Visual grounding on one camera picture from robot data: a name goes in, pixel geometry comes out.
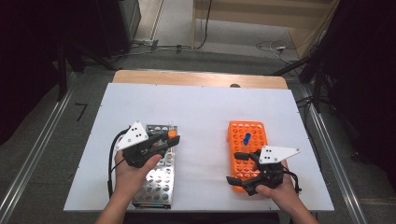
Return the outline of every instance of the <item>blue object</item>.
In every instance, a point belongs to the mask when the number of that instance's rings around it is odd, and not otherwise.
[[[247,146],[247,145],[248,145],[248,140],[250,140],[250,136],[251,136],[250,133],[246,133],[246,134],[245,134],[244,146]]]

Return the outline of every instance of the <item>white tabletop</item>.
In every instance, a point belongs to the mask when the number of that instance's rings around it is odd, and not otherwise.
[[[236,193],[228,185],[231,168],[226,136],[231,120],[261,121],[269,145],[300,148],[302,152],[289,158],[288,164],[299,177],[302,201],[311,211],[334,209],[291,91],[110,83],[65,211],[104,209],[111,143],[136,120],[144,124],[172,120],[178,127],[174,195],[167,212],[278,210],[271,200]]]

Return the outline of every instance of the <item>human hand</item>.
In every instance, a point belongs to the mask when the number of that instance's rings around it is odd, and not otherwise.
[[[288,163],[286,161],[282,161],[281,163],[284,167],[289,169]],[[283,183],[277,186],[275,189],[270,189],[264,185],[259,185],[256,187],[256,191],[261,195],[272,199],[280,209],[291,216],[291,219],[293,219],[294,223],[318,223],[318,221],[312,216],[312,214],[308,211],[308,209],[298,197],[290,175],[283,175]]]
[[[161,158],[161,155],[154,155],[141,168],[129,166],[126,161],[120,163],[116,168],[114,193],[123,195],[125,200],[130,202],[145,183],[146,175],[157,165]],[[118,151],[114,158],[116,164],[122,159],[122,151]]]
[[[118,151],[114,160],[116,164],[116,187],[105,209],[96,219],[97,224],[122,223],[125,211],[132,198],[140,190],[146,180],[146,175],[160,161],[161,155],[154,155],[141,168],[129,166],[122,161],[122,151]]]
[[[286,161],[282,161],[281,163],[284,167],[289,169]],[[259,185],[256,187],[256,191],[267,198],[271,198],[282,210],[286,210],[292,203],[295,204],[300,202],[290,175],[283,175],[283,183],[275,189]]]

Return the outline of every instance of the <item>black stand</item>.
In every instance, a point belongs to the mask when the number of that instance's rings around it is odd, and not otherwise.
[[[69,61],[73,71],[82,73],[85,68],[85,63],[81,59],[81,54],[94,59],[97,63],[109,70],[120,70],[119,68],[114,67],[113,64],[105,61],[103,58],[83,48],[78,43],[66,38],[60,39],[58,44],[58,69],[60,74],[58,101],[61,101],[67,92],[66,59]]]
[[[302,83],[307,83],[315,76],[315,85],[314,85],[314,93],[313,93],[313,104],[318,113],[320,113],[319,109],[319,101],[320,101],[320,89],[323,83],[324,75],[324,62],[323,55],[325,55],[327,48],[331,47],[331,44],[334,42],[333,37],[337,32],[338,27],[342,24],[344,18],[347,16],[349,12],[349,8],[354,7],[354,4],[350,4],[350,6],[345,7],[344,1],[341,1],[338,8],[334,12],[334,16],[332,22],[327,30],[325,36],[320,41],[317,49],[312,52],[311,55],[301,59],[298,62],[291,63],[288,66],[274,72],[271,76],[282,76],[289,71],[296,69],[304,64],[307,66],[304,68],[303,72],[299,75],[299,80]]]

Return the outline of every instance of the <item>orange test tube rack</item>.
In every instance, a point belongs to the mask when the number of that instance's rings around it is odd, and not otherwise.
[[[250,133],[250,139],[246,146],[243,141],[246,133]],[[230,176],[241,178],[243,181],[257,176],[259,171],[253,171],[254,162],[236,160],[233,154],[235,152],[255,152],[267,146],[267,137],[262,122],[258,121],[238,121],[232,120],[228,126],[227,141],[230,147],[231,174]],[[236,192],[245,192],[241,187],[233,186]]]

